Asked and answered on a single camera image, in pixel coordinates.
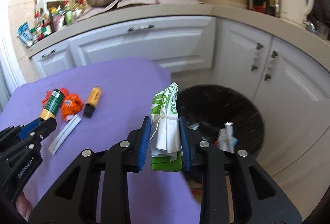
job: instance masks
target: white string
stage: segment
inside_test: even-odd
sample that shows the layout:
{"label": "white string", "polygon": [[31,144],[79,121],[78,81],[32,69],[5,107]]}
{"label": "white string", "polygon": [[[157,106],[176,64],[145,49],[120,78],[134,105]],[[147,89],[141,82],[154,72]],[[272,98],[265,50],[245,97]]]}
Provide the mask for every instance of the white string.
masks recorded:
{"label": "white string", "polygon": [[174,118],[174,117],[171,117],[171,116],[167,116],[167,115],[151,114],[150,116],[158,116],[158,117],[159,117],[159,119],[158,119],[158,121],[157,121],[157,124],[156,124],[156,129],[155,129],[154,133],[152,134],[152,136],[150,137],[150,140],[151,140],[151,138],[153,138],[153,136],[154,136],[155,133],[157,132],[158,124],[159,124],[159,121],[160,121],[161,119],[175,120],[175,121],[177,121],[177,122],[179,121],[179,119]]}

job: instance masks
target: condiment bottle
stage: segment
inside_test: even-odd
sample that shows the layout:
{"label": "condiment bottle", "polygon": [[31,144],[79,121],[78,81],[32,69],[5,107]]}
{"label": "condiment bottle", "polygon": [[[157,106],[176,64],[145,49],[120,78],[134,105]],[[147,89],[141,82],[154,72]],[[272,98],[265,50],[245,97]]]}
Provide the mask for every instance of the condiment bottle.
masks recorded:
{"label": "condiment bottle", "polygon": [[37,32],[40,34],[40,33],[42,33],[41,32],[42,23],[41,23],[41,20],[39,18],[39,14],[36,13],[34,15],[34,19],[35,19],[35,28],[36,28]]}
{"label": "condiment bottle", "polygon": [[42,33],[40,33],[40,34],[38,35],[38,41],[42,40],[43,38],[44,38],[44,35],[43,35]]}
{"label": "condiment bottle", "polygon": [[100,87],[94,87],[85,104],[84,116],[91,118],[93,116],[94,110],[99,102],[102,90]]}
{"label": "condiment bottle", "polygon": [[60,90],[54,89],[39,117],[44,121],[48,120],[51,117],[55,118],[58,113],[58,110],[61,107],[63,99],[64,94]]}
{"label": "condiment bottle", "polygon": [[32,34],[33,44],[36,44],[38,42],[38,33],[35,27],[31,28],[31,34]]}
{"label": "condiment bottle", "polygon": [[73,0],[72,12],[75,17],[74,21],[78,20],[85,10],[86,4],[84,0]]}
{"label": "condiment bottle", "polygon": [[47,37],[52,33],[52,27],[49,22],[45,22],[44,20],[42,21],[42,34],[44,37]]}
{"label": "condiment bottle", "polygon": [[256,12],[265,12],[265,1],[266,0],[253,0],[253,10]]}
{"label": "condiment bottle", "polygon": [[64,1],[65,7],[65,22],[67,25],[71,25],[72,24],[72,11],[71,11],[71,7],[70,4],[67,0]]}

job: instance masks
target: green bottle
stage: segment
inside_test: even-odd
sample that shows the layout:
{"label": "green bottle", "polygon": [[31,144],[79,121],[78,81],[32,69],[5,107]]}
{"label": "green bottle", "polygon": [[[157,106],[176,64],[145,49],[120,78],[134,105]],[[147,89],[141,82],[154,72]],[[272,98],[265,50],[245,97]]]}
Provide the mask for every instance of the green bottle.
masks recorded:
{"label": "green bottle", "polygon": [[65,7],[64,7],[64,10],[65,10],[65,22],[67,25],[71,25],[72,24],[72,11],[71,11],[71,8],[70,8],[70,4],[68,3],[68,1],[64,1],[64,4],[65,4]]}

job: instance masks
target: black garbage bag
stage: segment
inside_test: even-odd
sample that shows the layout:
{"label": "black garbage bag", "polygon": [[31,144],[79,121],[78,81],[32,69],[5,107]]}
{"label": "black garbage bag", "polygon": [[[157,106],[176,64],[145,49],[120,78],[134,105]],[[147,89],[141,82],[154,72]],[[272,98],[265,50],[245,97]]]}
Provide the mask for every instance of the black garbage bag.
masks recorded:
{"label": "black garbage bag", "polygon": [[[245,149],[257,157],[264,139],[264,123],[255,106],[242,94],[226,87],[203,84],[184,89],[177,96],[179,117],[185,116],[188,126],[199,122],[198,131],[209,142],[217,141],[225,122],[232,122],[235,151]],[[184,172],[187,180],[201,183],[201,173]]]}

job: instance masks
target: purple tablecloth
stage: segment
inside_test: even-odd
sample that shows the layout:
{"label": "purple tablecloth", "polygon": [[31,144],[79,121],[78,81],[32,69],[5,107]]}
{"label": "purple tablecloth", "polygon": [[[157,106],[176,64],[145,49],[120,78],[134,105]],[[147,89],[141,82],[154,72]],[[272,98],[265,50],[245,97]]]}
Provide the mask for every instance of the purple tablecloth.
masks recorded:
{"label": "purple tablecloth", "polygon": [[[131,130],[140,128],[151,112],[155,93],[170,83],[169,72],[144,58],[132,57],[63,71],[17,88],[0,116],[0,130],[39,117],[41,101],[48,90],[66,87],[83,101],[94,86],[103,90],[93,117],[83,117],[52,156],[48,147],[66,124],[61,113],[57,115],[57,130],[42,142],[43,163],[24,189],[32,205],[82,150],[107,150],[126,139]],[[133,224],[199,223],[200,205],[194,201],[181,173],[151,171],[147,161],[139,174],[128,173],[128,191]]]}

